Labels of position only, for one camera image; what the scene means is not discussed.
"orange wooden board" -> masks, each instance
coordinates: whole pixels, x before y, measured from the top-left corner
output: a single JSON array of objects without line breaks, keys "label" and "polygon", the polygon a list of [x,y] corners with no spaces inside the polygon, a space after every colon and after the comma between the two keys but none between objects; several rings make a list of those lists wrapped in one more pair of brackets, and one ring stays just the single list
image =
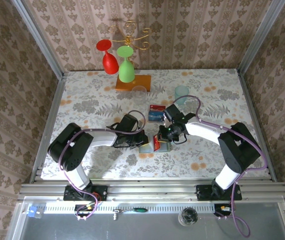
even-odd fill
[{"label": "orange wooden board", "polygon": [[122,82],[117,76],[116,90],[117,91],[131,91],[133,87],[143,86],[146,88],[147,92],[151,91],[152,76],[150,75],[135,75],[132,82]]}]

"wine glass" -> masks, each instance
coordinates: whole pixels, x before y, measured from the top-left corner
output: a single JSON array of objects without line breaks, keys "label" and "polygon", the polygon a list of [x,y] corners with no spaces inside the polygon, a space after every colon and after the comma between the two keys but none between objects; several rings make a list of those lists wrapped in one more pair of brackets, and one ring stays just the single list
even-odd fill
[{"label": "wine glass", "polygon": [[96,45],[96,48],[99,51],[105,52],[105,55],[103,56],[103,59],[102,59],[102,65],[103,65],[104,71],[107,74],[115,74],[118,72],[118,69],[119,69],[119,65],[118,65],[118,62],[115,56],[107,52],[107,50],[110,49],[111,46],[112,46],[112,42],[108,39],[100,40]]},{"label": "wine glass", "polygon": [[134,50],[130,46],[121,46],[117,49],[117,54],[124,58],[119,66],[119,79],[123,83],[130,83],[135,79],[135,69],[132,63],[127,59],[133,55]]}]

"green handle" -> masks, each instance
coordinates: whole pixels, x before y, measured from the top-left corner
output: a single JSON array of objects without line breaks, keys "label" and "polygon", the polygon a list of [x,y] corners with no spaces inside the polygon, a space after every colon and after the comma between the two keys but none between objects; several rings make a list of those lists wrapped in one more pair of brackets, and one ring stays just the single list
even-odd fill
[{"label": "green handle", "polygon": [[138,212],[138,213],[146,213],[146,212],[148,212],[148,209],[142,208],[142,207],[135,207],[135,208],[133,209],[133,211],[134,211],[134,212]]}]

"white cable tray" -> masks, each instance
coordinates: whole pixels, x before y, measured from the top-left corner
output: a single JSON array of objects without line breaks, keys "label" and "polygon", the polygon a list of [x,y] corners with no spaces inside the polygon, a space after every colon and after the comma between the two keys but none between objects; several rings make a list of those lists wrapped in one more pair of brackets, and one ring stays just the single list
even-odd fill
[{"label": "white cable tray", "polygon": [[[74,214],[75,205],[77,202],[61,204],[57,203],[44,203],[44,204],[30,204],[40,209],[44,209],[44,214]],[[108,202],[101,203],[95,214],[112,214],[114,209],[131,209],[131,208],[145,208],[148,209],[148,214],[178,214],[185,208],[193,208],[199,214],[210,214],[215,212],[215,205],[213,203],[195,203],[195,204],[110,204]]]}]

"cable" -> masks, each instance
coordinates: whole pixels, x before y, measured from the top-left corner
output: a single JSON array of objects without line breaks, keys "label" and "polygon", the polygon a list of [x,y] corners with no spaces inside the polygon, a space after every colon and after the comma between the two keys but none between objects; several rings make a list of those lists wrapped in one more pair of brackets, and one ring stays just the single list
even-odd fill
[{"label": "cable", "polygon": [[136,112],[136,113],[139,113],[140,115],[142,115],[143,117],[143,125],[142,127],[139,129],[139,130],[136,130],[136,131],[131,131],[131,132],[125,132],[125,131],[117,131],[117,130],[112,130],[112,129],[104,129],[104,128],[87,128],[87,129],[83,129],[83,130],[80,130],[79,132],[77,132],[74,136],[72,136],[72,138],[69,140],[69,142],[66,144],[66,146],[63,148],[60,156],[59,156],[59,159],[58,159],[58,167],[59,167],[59,170],[60,171],[63,171],[66,179],[68,180],[68,182],[70,183],[70,185],[76,190],[78,191],[79,193],[83,193],[83,194],[87,194],[87,195],[90,195],[91,197],[93,197],[94,201],[95,201],[95,205],[94,205],[94,208],[93,210],[91,211],[90,214],[88,214],[87,216],[84,216],[84,219],[87,219],[89,218],[91,215],[93,215],[93,213],[97,210],[97,207],[98,207],[98,199],[95,195],[93,195],[91,192],[87,192],[87,191],[83,191],[81,189],[79,189],[78,187],[76,187],[72,181],[70,180],[70,178],[67,176],[66,174],[66,171],[63,169],[63,166],[62,166],[62,159],[63,159],[63,156],[67,150],[67,148],[70,146],[70,144],[75,140],[75,138],[84,133],[84,132],[111,132],[111,133],[118,133],[118,134],[127,134],[127,135],[133,135],[133,134],[137,134],[139,132],[141,132],[145,125],[146,125],[146,118],[144,116],[144,114],[141,112],[141,111],[138,111],[138,110],[131,110],[130,112],[128,112],[128,114],[132,113],[132,112]]},{"label": "cable", "polygon": [[[244,238],[249,238],[251,236],[251,230],[249,228],[249,225],[245,222],[245,220],[243,220],[242,218],[238,217],[238,216],[235,216],[235,201],[234,201],[234,198],[235,198],[235,188],[236,188],[236,184],[237,182],[244,176],[244,174],[247,172],[247,171],[259,171],[259,170],[265,170],[267,167],[268,167],[268,162],[267,162],[267,157],[266,155],[263,153],[263,151],[254,143],[252,142],[250,139],[248,139],[247,137],[245,137],[244,135],[240,134],[239,132],[236,132],[228,127],[225,127],[225,126],[221,126],[221,125],[218,125],[216,123],[212,123],[212,122],[208,122],[208,121],[204,121],[202,120],[199,116],[198,116],[198,111],[199,109],[201,108],[201,101],[200,99],[197,97],[197,96],[194,96],[194,95],[184,95],[184,96],[181,96],[179,98],[177,98],[175,101],[173,101],[172,104],[174,104],[177,100],[181,99],[181,98],[186,98],[186,97],[191,97],[191,98],[195,98],[198,100],[198,107],[196,109],[196,113],[195,113],[195,117],[198,119],[198,121],[202,124],[205,124],[207,126],[210,126],[210,127],[214,127],[214,128],[218,128],[218,129],[223,129],[225,131],[229,131],[235,135],[237,135],[238,137],[244,139],[245,141],[247,141],[252,147],[254,147],[254,149],[256,149],[256,151],[261,155],[261,157],[263,158],[264,160],[264,165],[262,167],[256,167],[256,168],[248,168],[246,169],[236,180],[235,182],[233,183],[233,186],[232,186],[232,193],[231,193],[231,212],[232,212],[232,216],[229,216],[230,218],[233,218],[233,222],[235,224],[235,227],[236,229],[238,230],[238,232],[244,237]],[[238,223],[236,222],[236,220],[239,220],[241,221],[247,228],[248,230],[248,234],[245,235],[239,228],[238,226]]]}]

